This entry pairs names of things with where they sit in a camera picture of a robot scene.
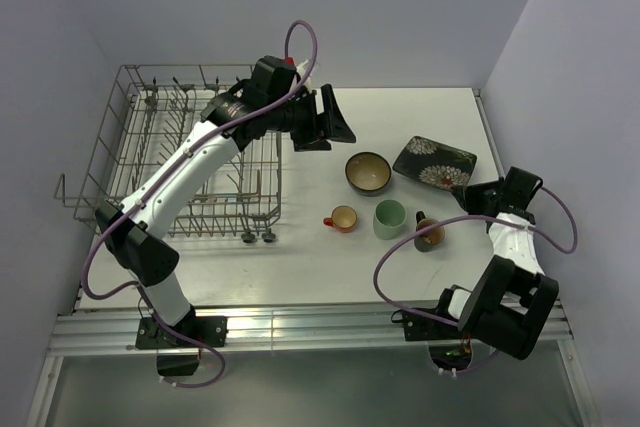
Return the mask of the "black floral square plate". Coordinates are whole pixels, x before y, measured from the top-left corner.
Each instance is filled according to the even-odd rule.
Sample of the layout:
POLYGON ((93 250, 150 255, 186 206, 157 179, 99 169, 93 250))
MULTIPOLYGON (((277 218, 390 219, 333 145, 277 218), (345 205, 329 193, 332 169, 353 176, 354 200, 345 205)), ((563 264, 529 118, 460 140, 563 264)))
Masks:
POLYGON ((474 172, 477 156, 425 137, 413 136, 392 165, 408 179, 440 190, 465 187, 474 172))

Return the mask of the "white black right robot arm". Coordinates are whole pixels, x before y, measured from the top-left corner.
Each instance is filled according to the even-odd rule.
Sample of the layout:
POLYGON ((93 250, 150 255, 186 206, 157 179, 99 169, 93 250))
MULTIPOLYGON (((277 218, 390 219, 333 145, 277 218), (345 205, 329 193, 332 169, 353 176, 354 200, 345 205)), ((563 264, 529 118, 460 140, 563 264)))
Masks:
POLYGON ((559 294, 537 260, 528 211, 542 185, 540 177, 512 167, 496 181, 452 189, 466 213, 489 218, 493 256, 473 290, 443 291, 432 315, 438 333, 467 333, 518 360, 530 355, 559 294))

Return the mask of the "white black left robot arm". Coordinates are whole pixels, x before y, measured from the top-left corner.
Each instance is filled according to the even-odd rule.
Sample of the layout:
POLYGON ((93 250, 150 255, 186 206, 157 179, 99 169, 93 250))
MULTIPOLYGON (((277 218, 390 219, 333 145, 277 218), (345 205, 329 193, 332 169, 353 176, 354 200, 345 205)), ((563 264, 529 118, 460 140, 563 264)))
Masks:
POLYGON ((259 59, 248 79, 213 97, 184 143, 136 192, 95 212, 101 240, 138 284, 172 346, 197 338, 196 314, 175 274, 179 254, 164 240, 177 215, 224 164, 269 132, 289 134, 295 151, 353 143, 333 88, 306 87, 294 64, 259 59))

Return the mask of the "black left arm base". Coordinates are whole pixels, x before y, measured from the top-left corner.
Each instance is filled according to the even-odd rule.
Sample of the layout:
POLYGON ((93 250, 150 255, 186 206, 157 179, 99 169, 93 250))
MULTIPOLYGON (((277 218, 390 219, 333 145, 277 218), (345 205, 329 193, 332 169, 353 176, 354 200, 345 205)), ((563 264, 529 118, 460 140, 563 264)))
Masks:
MULTIPOLYGON (((211 347, 223 347, 226 342, 228 318, 224 316, 194 317, 184 328, 172 329, 183 337, 196 340, 211 347)), ((193 344, 167 332, 152 317, 140 320, 135 340, 137 350, 191 348, 193 344)))

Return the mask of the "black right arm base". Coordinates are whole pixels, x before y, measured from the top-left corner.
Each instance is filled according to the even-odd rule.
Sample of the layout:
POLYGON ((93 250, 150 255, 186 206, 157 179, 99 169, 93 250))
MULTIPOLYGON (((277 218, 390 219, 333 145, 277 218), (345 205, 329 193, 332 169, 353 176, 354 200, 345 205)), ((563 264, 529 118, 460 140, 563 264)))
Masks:
POLYGON ((402 327, 404 340, 407 342, 462 340, 469 338, 487 343, 484 337, 478 337, 466 331, 459 331, 458 320, 444 309, 418 308, 418 311, 428 313, 432 316, 442 317, 447 321, 451 321, 452 325, 431 317, 416 315, 407 310, 397 309, 391 314, 390 320, 393 324, 399 324, 402 327))

